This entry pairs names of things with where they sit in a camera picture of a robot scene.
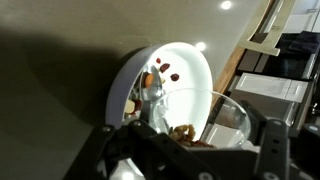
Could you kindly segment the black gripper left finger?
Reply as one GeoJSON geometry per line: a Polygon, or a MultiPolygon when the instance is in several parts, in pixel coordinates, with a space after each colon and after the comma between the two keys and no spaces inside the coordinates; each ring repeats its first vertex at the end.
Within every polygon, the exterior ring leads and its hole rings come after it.
{"type": "Polygon", "coordinates": [[[110,180],[120,160],[130,158],[146,175],[147,140],[157,132],[143,120],[116,129],[96,127],[85,141],[63,180],[110,180]]]}

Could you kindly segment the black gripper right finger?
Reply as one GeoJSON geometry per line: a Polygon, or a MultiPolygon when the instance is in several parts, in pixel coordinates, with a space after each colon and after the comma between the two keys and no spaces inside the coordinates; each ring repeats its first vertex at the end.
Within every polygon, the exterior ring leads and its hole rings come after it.
{"type": "Polygon", "coordinates": [[[288,180],[290,140],[288,126],[280,120],[264,117],[249,102],[240,105],[247,112],[251,122],[249,140],[260,147],[254,167],[256,180],[288,180]]]}

